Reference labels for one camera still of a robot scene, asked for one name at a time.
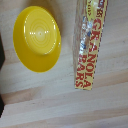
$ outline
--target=bowl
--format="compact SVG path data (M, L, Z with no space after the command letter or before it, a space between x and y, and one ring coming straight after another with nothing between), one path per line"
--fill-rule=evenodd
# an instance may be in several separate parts
M56 21L38 6L30 6L19 14L13 29L13 43L20 61L34 72L50 70L61 52Z

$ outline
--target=wood grain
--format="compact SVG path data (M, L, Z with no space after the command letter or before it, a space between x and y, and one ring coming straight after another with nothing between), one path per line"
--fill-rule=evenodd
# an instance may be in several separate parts
M0 128L128 128L128 1L109 0L92 91L74 89L72 42L77 0L0 0L5 63ZM62 36L59 61L49 72L26 69L13 47L13 25L26 7L55 17Z

